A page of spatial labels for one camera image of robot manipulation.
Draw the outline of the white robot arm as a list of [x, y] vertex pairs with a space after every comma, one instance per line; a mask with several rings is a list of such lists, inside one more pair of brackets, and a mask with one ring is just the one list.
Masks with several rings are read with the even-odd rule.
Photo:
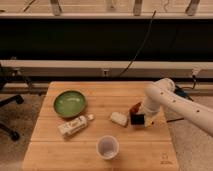
[[149, 83], [142, 102], [145, 116], [153, 118], [165, 106], [213, 137], [213, 109], [180, 97], [174, 90], [175, 83], [169, 78]]

